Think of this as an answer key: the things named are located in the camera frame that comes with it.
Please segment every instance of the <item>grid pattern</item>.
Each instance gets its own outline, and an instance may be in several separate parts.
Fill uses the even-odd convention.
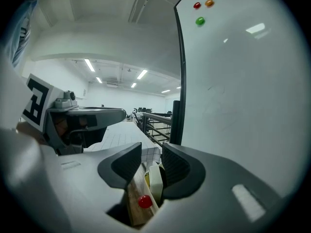
[[[120,122],[107,127],[103,140],[95,143],[84,152],[105,150],[128,143],[141,142],[141,162],[160,162],[160,149],[133,122]]]

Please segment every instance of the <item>tiled surface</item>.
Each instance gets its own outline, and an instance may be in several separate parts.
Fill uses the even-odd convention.
[[[105,150],[128,143],[142,143],[141,162],[160,161],[160,149],[133,122],[119,122],[107,128],[103,140],[84,149],[84,152]]]

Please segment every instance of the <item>white ceiling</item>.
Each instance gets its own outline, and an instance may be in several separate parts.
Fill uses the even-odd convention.
[[[180,85],[180,81],[168,75],[148,71],[138,80],[137,77],[143,70],[140,67],[114,61],[90,60],[95,69],[95,72],[91,72],[83,59],[67,59],[64,61],[71,62],[76,70],[91,83],[98,83],[96,77],[99,77],[103,85],[107,85],[106,82],[117,84],[118,89],[158,95],[163,95],[161,92],[164,90],[171,90],[170,93],[179,92],[176,88]]]
[[[140,67],[129,65],[131,63],[130,61],[127,62],[126,59],[122,61],[122,63],[111,61],[111,59],[116,60],[115,56],[114,58],[110,58],[110,60],[104,57],[100,59],[97,54],[96,59],[89,57],[96,70],[95,73],[92,73],[83,60],[86,57],[83,53],[81,53],[81,58],[78,58],[78,54],[80,53],[72,52],[72,55],[70,55],[69,52],[66,52],[66,56],[62,56],[62,58],[66,58],[64,61],[72,62],[77,71],[89,82],[97,82],[95,77],[100,77],[103,82],[117,83],[119,88],[123,89],[131,89],[132,83],[136,82],[137,86],[134,88],[136,91],[161,94],[161,91],[170,89],[171,92],[178,92],[176,87],[180,85],[180,80],[176,77],[180,75],[180,57],[176,19],[173,11],[173,6],[178,1],[179,0],[39,0],[38,6],[33,14],[33,22],[43,33],[51,31],[51,29],[56,28],[56,25],[63,21],[84,23],[85,21],[89,21],[90,18],[96,18],[98,21],[116,18],[119,23],[139,29],[149,26],[162,28],[165,32],[165,36],[162,35],[162,37],[166,39],[166,42],[163,41],[163,45],[160,47],[162,52],[155,51],[154,48],[149,49],[153,43],[149,41],[146,42],[145,38],[140,39],[139,44],[141,49],[153,54],[153,56],[151,55],[152,58],[147,54],[138,55],[142,63]],[[151,30],[151,32],[154,34],[153,37],[155,38],[159,38],[158,36],[161,35],[161,33],[159,33],[160,31],[156,32],[156,30]],[[167,41],[175,42],[175,45],[173,45],[175,47],[172,48],[171,45],[167,44]],[[48,44],[52,45],[51,39],[46,44],[44,43],[43,46]],[[141,49],[136,47],[128,51],[132,51],[132,54],[135,52],[141,53]],[[142,67],[148,69],[148,73],[141,80],[137,80],[137,76],[143,70]]]

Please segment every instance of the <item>ceiling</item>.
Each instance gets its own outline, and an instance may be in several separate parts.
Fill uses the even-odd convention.
[[[91,83],[98,83],[96,77],[99,77],[103,85],[114,87],[117,89],[129,89],[131,91],[144,92],[149,94],[163,95],[161,92],[171,90],[170,93],[179,92],[176,89],[180,85],[180,81],[173,77],[148,71],[140,80],[137,79],[139,74],[143,71],[140,67],[126,65],[114,61],[105,60],[90,60],[95,72],[91,72],[83,59],[67,59],[75,69],[82,74],[87,81]],[[137,83],[134,88],[131,88],[133,83]]]
[[[148,92],[154,94],[161,94],[161,91],[170,89],[171,92],[178,92],[176,87],[180,85],[180,56],[179,56],[179,43],[177,34],[176,19],[173,11],[174,5],[179,0],[39,0],[38,6],[35,8],[32,22],[41,31],[41,38],[44,38],[45,32],[51,32],[52,30],[58,32],[60,23],[70,22],[73,24],[72,28],[66,28],[69,32],[78,31],[81,38],[85,39],[86,33],[88,34],[88,42],[84,43],[84,49],[72,50],[70,46],[65,46],[65,43],[72,42],[73,45],[77,44],[79,35],[72,36],[72,40],[66,40],[66,42],[57,43],[53,42],[56,37],[50,37],[45,42],[37,44],[37,52],[46,49],[46,59],[61,58],[64,61],[70,61],[73,63],[77,71],[79,71],[89,82],[97,82],[96,77],[100,77],[104,82],[117,83],[119,88],[131,89],[133,82],[137,83],[134,88],[136,91]],[[128,61],[130,58],[125,58],[125,51],[123,51],[123,59],[117,59],[116,56],[109,58],[109,54],[105,51],[99,50],[102,53],[102,57],[98,52],[94,52],[94,55],[90,53],[91,47],[95,46],[95,43],[90,42],[90,39],[96,40],[100,38],[100,34],[107,35],[111,33],[111,42],[109,39],[109,50],[112,47],[119,49],[120,41],[117,41],[115,31],[99,33],[101,24],[97,27],[94,23],[111,21],[115,19],[117,24],[125,25],[126,27],[136,28],[138,32],[143,34],[144,29],[150,28],[150,38],[142,37],[134,42],[133,37],[128,37],[126,34],[122,35],[123,39],[129,39],[127,44],[128,55],[126,57],[134,56],[136,54],[136,60]],[[85,22],[92,21],[92,24],[84,26]],[[91,37],[89,32],[93,31],[94,35]],[[165,41],[157,41],[159,38],[165,39]],[[133,42],[133,49],[128,46]],[[48,47],[52,46],[53,52],[49,53]],[[65,54],[57,55],[56,51],[62,46],[68,50]],[[95,73],[90,72],[84,58],[89,58],[95,69]],[[44,59],[44,57],[37,56],[34,60]],[[141,79],[137,80],[137,76],[143,69],[147,69],[148,73]]]

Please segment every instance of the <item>orange magnet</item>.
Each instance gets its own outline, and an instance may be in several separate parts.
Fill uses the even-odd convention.
[[[211,6],[214,5],[214,1],[213,1],[213,0],[207,0],[207,1],[205,2],[205,5],[206,5],[207,7],[211,7]]]

